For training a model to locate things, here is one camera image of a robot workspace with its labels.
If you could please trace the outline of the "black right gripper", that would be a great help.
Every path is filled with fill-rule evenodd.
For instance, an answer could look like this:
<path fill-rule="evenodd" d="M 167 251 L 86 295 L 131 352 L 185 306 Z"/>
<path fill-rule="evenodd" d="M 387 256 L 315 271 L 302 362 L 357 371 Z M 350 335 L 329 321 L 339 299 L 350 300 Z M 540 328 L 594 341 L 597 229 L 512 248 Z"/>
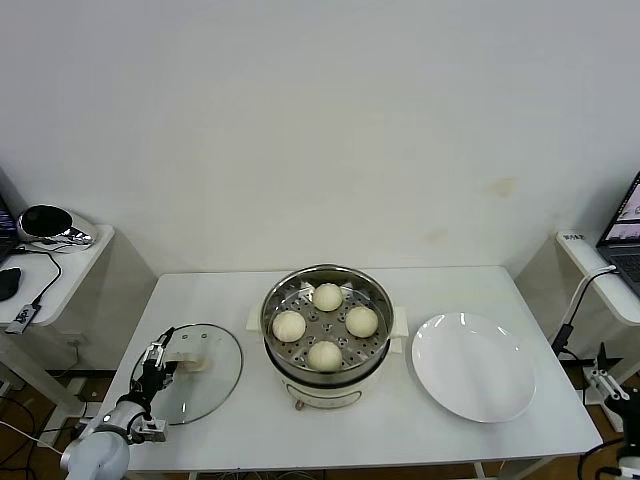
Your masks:
<path fill-rule="evenodd" d="M 626 445 L 639 444 L 639 395 L 628 394 L 609 373 L 606 347 L 600 343 L 588 380 L 591 386 L 607 400 L 607 407 L 622 419 Z"/>

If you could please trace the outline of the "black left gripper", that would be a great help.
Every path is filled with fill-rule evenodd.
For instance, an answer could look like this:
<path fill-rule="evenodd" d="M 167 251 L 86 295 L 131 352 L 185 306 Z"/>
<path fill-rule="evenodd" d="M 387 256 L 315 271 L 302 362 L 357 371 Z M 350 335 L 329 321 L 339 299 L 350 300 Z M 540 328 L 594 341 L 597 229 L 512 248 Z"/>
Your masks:
<path fill-rule="evenodd" d="M 131 390 L 139 393 L 147 403 L 150 403 L 159 391 L 173 382 L 179 367 L 178 362 L 161 363 L 174 332 L 175 328 L 170 327 L 147 347 L 142 357 L 142 373 L 137 379 L 131 381 Z"/>

